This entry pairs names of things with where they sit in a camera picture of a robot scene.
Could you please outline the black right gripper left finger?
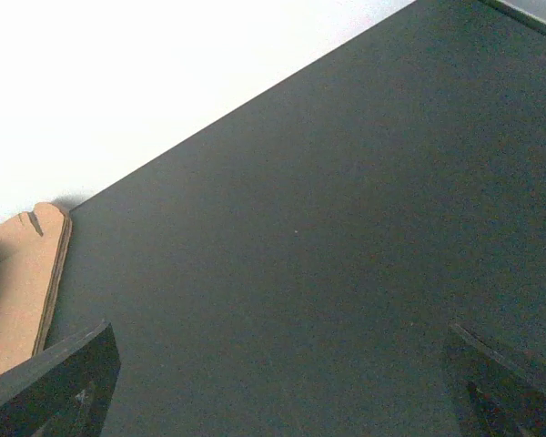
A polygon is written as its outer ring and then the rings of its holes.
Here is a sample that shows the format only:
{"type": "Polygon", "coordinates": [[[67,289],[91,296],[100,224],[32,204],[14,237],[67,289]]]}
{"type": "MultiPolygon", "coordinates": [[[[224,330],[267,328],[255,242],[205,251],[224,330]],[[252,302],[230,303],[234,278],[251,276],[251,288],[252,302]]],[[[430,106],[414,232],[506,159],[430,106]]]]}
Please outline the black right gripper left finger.
{"type": "Polygon", "coordinates": [[[99,436],[120,358],[102,321],[0,375],[0,436],[99,436]]]}

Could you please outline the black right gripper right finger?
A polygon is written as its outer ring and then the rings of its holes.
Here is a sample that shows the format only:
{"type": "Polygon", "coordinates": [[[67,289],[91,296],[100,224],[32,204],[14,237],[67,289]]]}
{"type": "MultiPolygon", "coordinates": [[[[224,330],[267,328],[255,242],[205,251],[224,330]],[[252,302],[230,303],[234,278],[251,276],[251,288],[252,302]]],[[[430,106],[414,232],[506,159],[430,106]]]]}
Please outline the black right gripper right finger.
{"type": "Polygon", "coordinates": [[[442,355],[462,436],[546,436],[546,362],[457,323],[442,355]]]}

